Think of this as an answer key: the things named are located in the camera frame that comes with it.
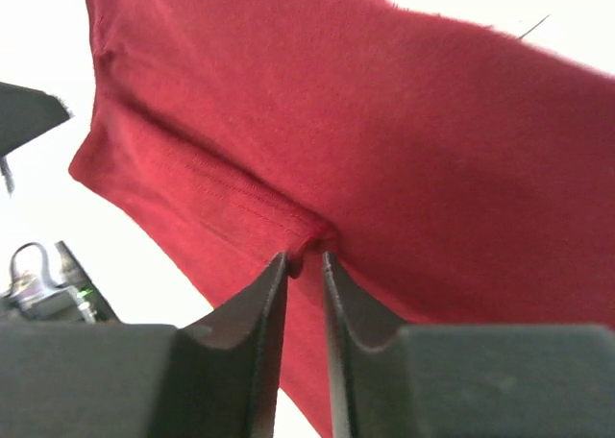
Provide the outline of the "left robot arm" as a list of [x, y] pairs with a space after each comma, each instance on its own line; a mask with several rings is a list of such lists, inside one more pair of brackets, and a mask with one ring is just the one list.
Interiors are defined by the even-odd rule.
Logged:
[[[71, 118], [62, 101], [44, 91], [1, 84], [1, 190], [15, 191], [8, 154]], [[119, 320], [73, 252], [54, 244], [59, 266], [49, 250], [31, 241], [19, 246], [9, 261], [8, 289], [1, 293], [3, 321], [109, 323]]]

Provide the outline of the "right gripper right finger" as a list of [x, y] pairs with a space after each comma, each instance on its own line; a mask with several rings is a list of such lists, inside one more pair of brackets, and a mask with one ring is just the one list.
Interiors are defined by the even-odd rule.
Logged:
[[409, 324], [323, 254], [332, 435], [421, 437], [411, 392]]

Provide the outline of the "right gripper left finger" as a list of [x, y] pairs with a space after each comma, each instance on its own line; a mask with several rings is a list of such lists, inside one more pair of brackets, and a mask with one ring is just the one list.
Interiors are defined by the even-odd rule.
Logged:
[[270, 437], [280, 385], [287, 258], [180, 329], [162, 383], [165, 437]]

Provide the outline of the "dark red t-shirt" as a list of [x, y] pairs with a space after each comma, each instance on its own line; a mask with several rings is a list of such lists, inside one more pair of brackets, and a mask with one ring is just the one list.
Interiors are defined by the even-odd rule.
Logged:
[[322, 258], [412, 323], [614, 323], [614, 80], [388, 0], [86, 0], [71, 176], [211, 304], [279, 252], [282, 387], [332, 433]]

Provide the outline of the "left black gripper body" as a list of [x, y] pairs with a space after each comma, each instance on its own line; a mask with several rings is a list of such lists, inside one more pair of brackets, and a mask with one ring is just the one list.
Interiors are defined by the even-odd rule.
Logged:
[[1, 157], [72, 117], [61, 100], [41, 90], [7, 83], [0, 90]]

